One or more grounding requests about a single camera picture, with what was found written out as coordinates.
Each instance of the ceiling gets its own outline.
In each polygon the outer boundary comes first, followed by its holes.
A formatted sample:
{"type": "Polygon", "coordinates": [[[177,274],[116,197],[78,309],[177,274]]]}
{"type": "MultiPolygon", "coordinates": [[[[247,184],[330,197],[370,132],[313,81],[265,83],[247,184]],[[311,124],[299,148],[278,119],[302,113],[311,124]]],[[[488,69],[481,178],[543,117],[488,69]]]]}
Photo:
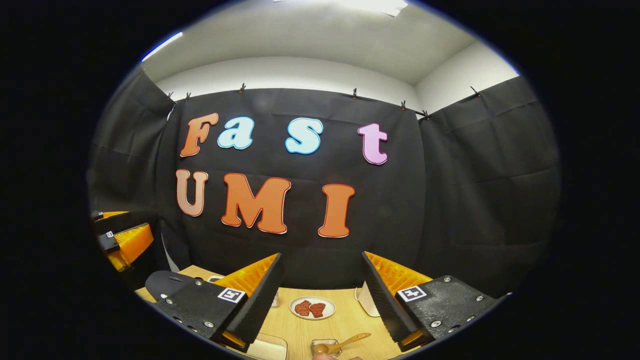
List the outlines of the ceiling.
{"type": "Polygon", "coordinates": [[[476,40],[405,2],[391,17],[331,1],[238,1],[183,29],[143,67],[158,82],[219,61],[294,56],[346,63],[416,85],[476,40]]]}

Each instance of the white wall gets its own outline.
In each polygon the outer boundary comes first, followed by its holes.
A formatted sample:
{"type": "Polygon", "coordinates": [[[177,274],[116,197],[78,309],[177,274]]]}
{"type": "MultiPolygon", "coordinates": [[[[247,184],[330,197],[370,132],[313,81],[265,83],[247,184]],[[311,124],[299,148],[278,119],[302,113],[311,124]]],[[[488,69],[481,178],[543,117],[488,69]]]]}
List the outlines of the white wall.
{"type": "Polygon", "coordinates": [[[415,88],[420,109],[433,113],[473,95],[470,86],[479,92],[516,76],[507,61],[478,41],[437,67],[415,88]]]}
{"type": "Polygon", "coordinates": [[[420,110],[415,88],[400,80],[334,61],[262,57],[221,61],[187,70],[157,82],[165,93],[174,92],[173,100],[214,92],[239,90],[242,83],[247,89],[297,88],[324,90],[352,94],[358,88],[358,96],[401,104],[420,110]]]}

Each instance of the wooden table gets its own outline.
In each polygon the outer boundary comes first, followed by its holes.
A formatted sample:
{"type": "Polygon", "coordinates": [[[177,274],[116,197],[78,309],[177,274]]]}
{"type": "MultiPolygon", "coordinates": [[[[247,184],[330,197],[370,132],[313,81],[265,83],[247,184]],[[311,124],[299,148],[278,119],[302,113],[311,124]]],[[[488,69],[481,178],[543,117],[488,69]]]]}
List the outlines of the wooden table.
{"type": "MultiPolygon", "coordinates": [[[[208,279],[213,272],[190,266],[180,274],[208,279]]],[[[147,289],[136,290],[145,300],[155,302],[147,289]]],[[[401,352],[391,340],[380,317],[371,317],[353,297],[353,289],[343,290],[300,290],[280,288],[280,306],[272,307],[262,324],[260,332],[283,338],[287,342],[289,360],[311,360],[311,341],[314,339],[338,339],[344,341],[361,332],[371,336],[342,349],[339,359],[347,360],[359,356],[363,360],[387,360],[406,352],[401,352]],[[289,303],[302,296],[319,296],[335,304],[335,313],[322,320],[306,320],[289,310],[289,303]]]]}

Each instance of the ceiling light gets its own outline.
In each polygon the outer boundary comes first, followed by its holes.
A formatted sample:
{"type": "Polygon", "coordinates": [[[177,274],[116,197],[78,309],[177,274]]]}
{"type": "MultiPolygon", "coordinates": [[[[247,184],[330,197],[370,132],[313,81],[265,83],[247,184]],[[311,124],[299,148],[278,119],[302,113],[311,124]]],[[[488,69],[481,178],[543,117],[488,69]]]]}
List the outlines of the ceiling light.
{"type": "MultiPolygon", "coordinates": [[[[290,0],[273,0],[274,3],[279,3],[280,1],[290,1],[290,0]]],[[[307,1],[318,2],[319,0],[307,0],[307,1]]],[[[333,0],[332,2],[349,6],[352,8],[366,9],[366,10],[372,10],[375,12],[386,13],[387,15],[391,15],[393,17],[397,16],[400,13],[400,10],[404,9],[407,6],[407,3],[402,0],[333,0]]]]}
{"type": "Polygon", "coordinates": [[[163,42],[162,44],[158,45],[158,47],[156,47],[155,49],[151,50],[150,53],[148,53],[143,59],[142,61],[145,61],[146,59],[148,59],[151,55],[157,53],[160,49],[162,49],[163,47],[167,46],[170,42],[174,41],[175,39],[179,38],[182,36],[182,32],[179,32],[177,34],[175,34],[174,36],[170,37],[167,41],[163,42]]]}

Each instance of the black curtain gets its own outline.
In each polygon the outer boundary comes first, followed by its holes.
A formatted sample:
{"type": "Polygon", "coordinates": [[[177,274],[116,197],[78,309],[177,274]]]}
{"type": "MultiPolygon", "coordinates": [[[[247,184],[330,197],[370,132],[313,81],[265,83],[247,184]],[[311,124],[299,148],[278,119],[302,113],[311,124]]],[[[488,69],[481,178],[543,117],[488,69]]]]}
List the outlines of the black curtain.
{"type": "MultiPolygon", "coordinates": [[[[92,204],[99,210],[152,208],[168,253],[180,268],[195,264],[227,274],[283,253],[295,288],[361,285],[359,253],[379,254],[428,276],[450,274],[495,297],[511,291],[544,249],[559,196],[558,154],[549,121],[526,81],[514,78],[429,116],[398,105],[316,90],[255,89],[168,101],[138,71],[109,103],[92,151],[92,204]],[[191,119],[219,115],[195,156],[181,158],[191,119]],[[254,120],[246,149],[224,149],[226,121],[254,120]],[[284,146],[297,117],[324,131],[312,154],[284,146]],[[362,154],[360,126],[377,123],[382,165],[362,154]],[[204,211],[177,205],[178,168],[209,175],[204,211]],[[269,177],[291,182],[285,234],[221,222],[223,176],[244,174],[255,195],[269,177]],[[323,238],[326,184],[352,186],[345,238],[323,238]]],[[[188,181],[188,201],[195,182],[188,181]]]]}

